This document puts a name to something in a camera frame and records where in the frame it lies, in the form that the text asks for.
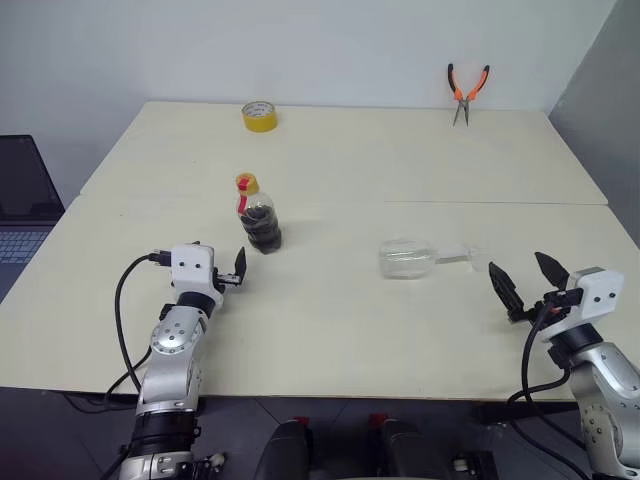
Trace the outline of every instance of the orange pliers handle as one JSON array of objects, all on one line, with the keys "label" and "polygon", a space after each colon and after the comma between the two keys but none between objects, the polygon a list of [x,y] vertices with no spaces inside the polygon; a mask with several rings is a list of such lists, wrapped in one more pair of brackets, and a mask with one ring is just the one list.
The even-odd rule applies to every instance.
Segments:
[{"label": "orange pliers handle", "polygon": [[[469,95],[467,95],[467,100],[476,99],[476,95],[478,95],[478,92],[482,89],[482,87],[484,87],[484,84],[487,83],[487,78],[489,78],[489,65],[485,65],[484,68],[482,69],[482,75],[480,75],[480,80],[478,81],[476,86],[473,87],[473,90],[469,92]],[[449,67],[447,68],[447,79],[449,80],[449,86],[453,91],[453,98],[455,98],[458,101],[463,100],[464,93],[462,92],[460,87],[458,87],[458,84],[456,83],[456,79],[453,75],[453,63],[450,63]]]}]

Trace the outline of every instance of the roll of tape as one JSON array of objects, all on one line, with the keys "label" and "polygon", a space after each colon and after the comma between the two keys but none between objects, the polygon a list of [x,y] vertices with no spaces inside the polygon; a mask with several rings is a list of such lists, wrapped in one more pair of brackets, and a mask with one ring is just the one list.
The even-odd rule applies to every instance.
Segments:
[{"label": "roll of tape", "polygon": [[244,124],[252,132],[268,132],[278,125],[276,107],[269,102],[251,102],[242,107]]}]

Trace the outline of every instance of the pliers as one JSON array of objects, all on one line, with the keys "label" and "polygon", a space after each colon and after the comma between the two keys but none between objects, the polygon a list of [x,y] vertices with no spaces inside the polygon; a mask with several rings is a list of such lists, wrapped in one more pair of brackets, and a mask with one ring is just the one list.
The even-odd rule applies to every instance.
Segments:
[{"label": "pliers", "polygon": [[453,124],[456,124],[456,120],[458,120],[458,114],[460,113],[460,109],[464,109],[464,119],[469,125],[469,102],[471,100],[476,99],[476,95],[480,91],[484,84],[487,83],[487,78],[489,77],[489,65],[485,65],[482,69],[482,75],[480,75],[480,81],[473,87],[473,90],[469,92],[467,98],[464,98],[464,93],[456,84],[455,79],[453,78],[453,63],[449,64],[449,68],[447,69],[447,79],[449,80],[449,86],[451,90],[453,90],[453,98],[458,100],[458,109],[456,110],[456,116],[453,117]]}]

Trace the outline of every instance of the laptop screen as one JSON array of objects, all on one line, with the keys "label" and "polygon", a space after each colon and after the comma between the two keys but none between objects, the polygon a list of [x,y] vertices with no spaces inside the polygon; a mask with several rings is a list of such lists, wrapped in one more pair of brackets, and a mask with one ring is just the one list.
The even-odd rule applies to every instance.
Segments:
[{"label": "laptop screen", "polygon": [[0,135],[0,223],[55,222],[64,207],[30,135]]}]

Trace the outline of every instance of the bottle cap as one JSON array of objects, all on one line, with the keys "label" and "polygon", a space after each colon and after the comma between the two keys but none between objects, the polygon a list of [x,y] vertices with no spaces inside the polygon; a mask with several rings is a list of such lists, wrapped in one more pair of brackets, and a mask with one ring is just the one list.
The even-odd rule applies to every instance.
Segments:
[{"label": "bottle cap", "polygon": [[260,185],[252,173],[241,173],[236,177],[236,186],[240,195],[253,195],[260,191]]}]

